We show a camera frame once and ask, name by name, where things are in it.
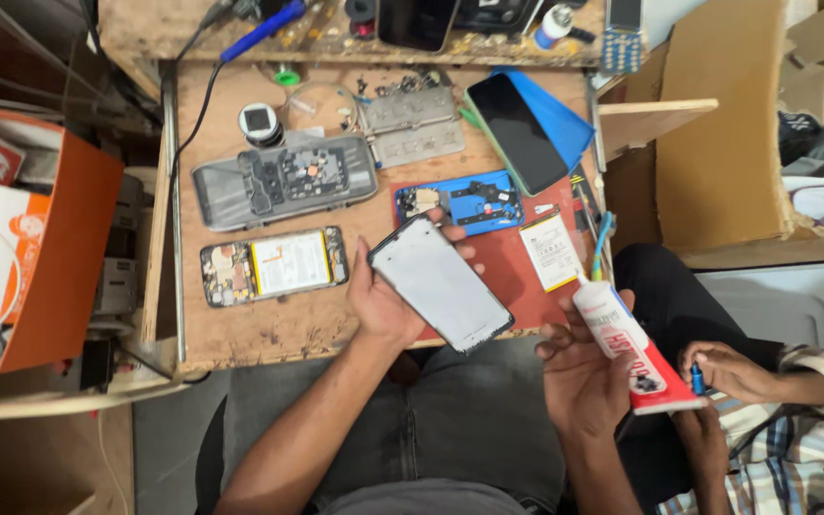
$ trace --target hand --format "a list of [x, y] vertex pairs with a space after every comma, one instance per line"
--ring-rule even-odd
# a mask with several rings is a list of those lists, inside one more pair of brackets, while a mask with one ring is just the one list
[[[441, 208], [429, 209], [427, 214], [435, 223], [444, 216]], [[445, 226], [441, 228], [441, 232], [448, 240], [457, 242], [456, 249], [464, 259], [475, 257], [475, 248], [463, 243], [466, 231], [462, 227]], [[373, 273], [367, 264], [370, 247], [363, 237], [358, 237], [357, 246], [348, 298], [351, 308], [360, 319], [358, 334], [381, 340], [387, 345], [394, 345], [398, 355], [402, 349], [412, 345], [418, 335], [425, 330], [425, 321], [383, 278]], [[485, 266], [477, 264], [473, 269], [476, 273], [482, 274]]]
[[[631, 310], [635, 294], [619, 293]], [[536, 346], [542, 358], [546, 407], [558, 437], [569, 440], [612, 440], [615, 426], [628, 412], [628, 370], [634, 353], [609, 359], [593, 341], [587, 323], [580, 317], [570, 298], [558, 302], [570, 330], [549, 323], [540, 331], [549, 341]]]
[[776, 402], [781, 380], [721, 342], [692, 342], [680, 353], [680, 375], [691, 388], [692, 362], [706, 385], [743, 402]]
[[721, 429], [720, 415], [712, 405], [700, 410], [676, 412], [673, 424], [686, 448], [696, 484], [720, 483], [730, 469], [730, 452]]

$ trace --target soldering iron handle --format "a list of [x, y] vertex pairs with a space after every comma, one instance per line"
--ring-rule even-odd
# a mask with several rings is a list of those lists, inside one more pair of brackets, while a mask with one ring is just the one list
[[285, 25], [304, 16], [305, 12], [307, 12], [307, 6], [304, 4], [304, 0], [292, 0], [275, 15], [259, 24], [256, 29], [239, 39], [231, 48], [222, 52], [221, 60], [231, 62], [237, 59], [242, 53], [253, 48], [256, 43], [272, 36]]

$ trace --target phone battery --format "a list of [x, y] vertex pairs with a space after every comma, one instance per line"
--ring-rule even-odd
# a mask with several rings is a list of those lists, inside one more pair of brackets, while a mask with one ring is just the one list
[[273, 295], [330, 283], [323, 231], [253, 242], [257, 295]]
[[568, 284], [584, 273], [558, 209], [521, 227], [520, 238], [524, 240], [533, 269], [546, 292]]

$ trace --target wooden shelf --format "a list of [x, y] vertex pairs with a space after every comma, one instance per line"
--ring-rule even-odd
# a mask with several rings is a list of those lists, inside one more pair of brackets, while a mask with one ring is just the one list
[[[101, 41], [111, 56], [131, 59], [173, 59], [186, 44], [213, 0], [101, 0]], [[408, 51], [379, 41], [357, 41], [348, 34], [349, 19], [342, 0], [323, 0], [274, 38], [253, 47], [244, 61], [509, 64], [518, 66], [599, 65], [601, 39], [592, 44], [567, 39], [552, 51], [536, 47], [531, 37], [453, 31], [446, 50], [437, 54]], [[601, 34], [604, 0], [589, 0], [575, 11], [574, 25]], [[203, 34], [187, 59], [215, 61], [219, 54], [253, 29], [234, 20]]]

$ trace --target knee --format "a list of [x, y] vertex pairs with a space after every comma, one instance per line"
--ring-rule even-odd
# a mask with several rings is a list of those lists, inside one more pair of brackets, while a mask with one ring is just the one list
[[662, 245], [635, 243], [623, 248], [612, 260], [615, 281], [619, 288], [628, 287], [626, 282], [663, 280], [677, 268], [685, 268], [682, 260]]

